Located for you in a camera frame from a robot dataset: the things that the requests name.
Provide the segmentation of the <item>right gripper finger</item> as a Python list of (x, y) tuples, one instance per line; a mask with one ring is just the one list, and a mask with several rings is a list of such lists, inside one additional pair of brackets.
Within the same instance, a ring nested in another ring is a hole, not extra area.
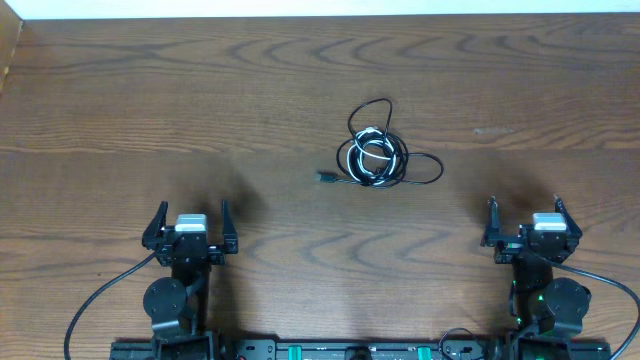
[(481, 238), (483, 247), (495, 247), (501, 235), (499, 205), (494, 196), (488, 201), (489, 217)]
[(554, 196), (555, 212), (559, 213), (566, 224), (566, 231), (571, 234), (572, 237), (580, 239), (583, 236), (581, 228), (577, 225), (573, 217), (569, 214), (564, 201), (558, 195)]

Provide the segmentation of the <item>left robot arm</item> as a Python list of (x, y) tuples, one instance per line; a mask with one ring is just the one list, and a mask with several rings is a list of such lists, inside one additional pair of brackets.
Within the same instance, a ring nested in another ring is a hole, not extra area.
[(154, 281), (143, 297), (151, 319), (152, 357), (155, 359), (219, 359), (219, 336), (205, 325), (210, 273), (239, 250), (238, 234), (227, 201), (221, 203), (220, 244), (208, 241), (204, 214), (182, 214), (174, 225), (166, 223), (168, 203), (163, 201), (142, 235), (142, 245), (153, 252), (169, 277)]

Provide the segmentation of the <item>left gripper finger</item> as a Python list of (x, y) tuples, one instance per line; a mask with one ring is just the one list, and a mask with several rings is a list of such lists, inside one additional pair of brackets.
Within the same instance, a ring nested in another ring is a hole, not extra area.
[(230, 209), (229, 203), (226, 200), (223, 200), (221, 203), (222, 208), (222, 217), (223, 217), (223, 246), (224, 252), (226, 254), (237, 254), (238, 253), (238, 234), (235, 229)]
[(142, 246), (148, 250), (157, 250), (164, 243), (164, 227), (166, 225), (166, 215), (168, 202), (162, 201), (156, 214), (150, 221), (142, 234)]

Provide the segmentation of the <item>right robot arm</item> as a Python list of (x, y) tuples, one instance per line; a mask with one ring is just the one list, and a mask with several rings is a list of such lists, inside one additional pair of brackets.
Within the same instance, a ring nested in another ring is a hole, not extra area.
[(575, 280), (553, 275), (553, 268), (575, 252), (582, 230), (559, 197), (554, 206), (550, 213), (533, 214), (530, 224), (509, 235), (501, 230), (497, 200), (488, 201), (481, 245), (494, 249), (495, 263), (513, 269), (509, 301), (517, 322), (498, 358), (569, 359), (571, 340), (583, 329), (591, 292)]

